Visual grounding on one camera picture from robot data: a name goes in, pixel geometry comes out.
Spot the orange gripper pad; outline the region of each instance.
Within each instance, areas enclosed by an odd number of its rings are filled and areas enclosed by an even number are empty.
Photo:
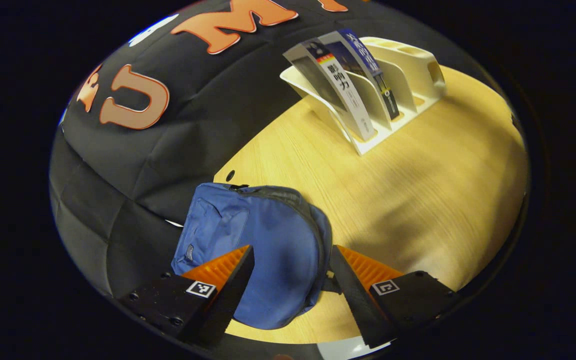
[[[371,259],[366,255],[362,255],[357,251],[350,250],[343,246],[337,245],[339,251],[345,258],[345,261],[350,265],[354,275],[357,276],[363,289],[370,294],[370,287],[375,284],[386,280],[398,278],[403,275],[402,272],[384,265],[381,262]]]
[[[188,272],[183,273],[182,276],[186,279],[215,285],[215,287],[217,287],[217,292],[220,292],[249,246],[250,245],[247,244],[246,246],[212,259]]]

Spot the letter m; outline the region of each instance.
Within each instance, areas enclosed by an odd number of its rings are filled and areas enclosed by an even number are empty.
[[[270,0],[231,0],[230,12],[197,14],[174,27],[170,34],[194,34],[208,44],[208,54],[219,54],[242,37],[236,33],[226,34],[218,28],[254,33],[257,25],[253,13],[259,17],[259,24],[264,27],[272,27],[299,16],[297,12],[285,9]]]

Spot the orange letter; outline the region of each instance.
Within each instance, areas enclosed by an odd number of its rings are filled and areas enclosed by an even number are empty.
[[[79,94],[77,95],[77,101],[84,103],[84,109],[86,112],[90,111],[92,102],[95,100],[95,96],[99,90],[99,84],[97,84],[97,80],[99,80],[99,74],[97,71],[99,71],[100,68],[101,65],[97,66],[96,69],[90,73],[90,76],[88,76],[86,82],[84,82],[79,91]]]
[[[241,36],[226,34],[218,28],[254,33],[257,25],[253,13],[259,16],[259,24],[264,27],[272,27],[299,16],[297,12],[270,0],[230,0],[230,12],[196,14],[174,27],[170,34],[194,34],[208,43],[208,54],[219,54],[240,41]]]
[[[102,124],[114,123],[126,128],[142,130],[150,128],[164,114],[169,103],[169,90],[162,82],[151,77],[131,71],[130,64],[124,65],[112,80],[110,89],[133,89],[142,92],[150,98],[150,104],[143,110],[134,110],[115,104],[115,99],[106,98],[99,112],[99,121]]]
[[[348,7],[339,4],[335,0],[318,0],[321,3],[321,7],[329,12],[347,12]]]

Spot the blue book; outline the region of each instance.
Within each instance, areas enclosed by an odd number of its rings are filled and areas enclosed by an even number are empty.
[[[317,38],[298,43],[283,56],[310,82],[317,94],[342,117],[343,123],[362,141],[375,135],[359,92],[335,55]]]
[[[318,39],[336,57],[343,70],[361,75],[372,82],[381,93],[390,119],[394,119],[400,114],[393,91],[384,82],[384,72],[379,68],[379,64],[377,64],[370,51],[352,30],[336,30],[322,35]]]

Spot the screw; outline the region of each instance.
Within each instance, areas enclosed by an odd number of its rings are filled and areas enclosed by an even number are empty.
[[[184,321],[177,316],[170,317],[170,324],[173,326],[180,326]]]

